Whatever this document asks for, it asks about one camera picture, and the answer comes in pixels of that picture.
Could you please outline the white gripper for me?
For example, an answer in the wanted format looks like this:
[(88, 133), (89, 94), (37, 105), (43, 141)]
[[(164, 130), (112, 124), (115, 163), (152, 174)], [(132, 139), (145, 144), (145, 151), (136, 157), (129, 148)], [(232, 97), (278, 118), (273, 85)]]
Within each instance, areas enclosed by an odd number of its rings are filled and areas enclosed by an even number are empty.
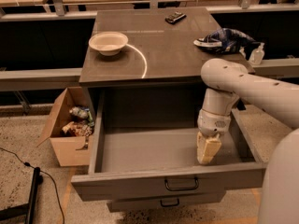
[(197, 160), (201, 165), (208, 165), (221, 148), (220, 134), (228, 131), (231, 118), (215, 115), (201, 109), (197, 119)]

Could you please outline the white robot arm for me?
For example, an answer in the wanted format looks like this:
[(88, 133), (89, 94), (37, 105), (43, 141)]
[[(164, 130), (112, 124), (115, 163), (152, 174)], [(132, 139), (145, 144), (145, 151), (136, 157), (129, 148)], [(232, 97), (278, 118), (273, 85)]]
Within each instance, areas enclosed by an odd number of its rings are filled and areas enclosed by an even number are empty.
[(216, 156), (238, 99), (259, 107), (292, 132), (267, 164), (258, 224), (299, 224), (299, 87), (251, 75), (244, 65), (223, 59), (205, 62), (201, 78), (207, 89), (197, 120), (197, 160), (205, 165)]

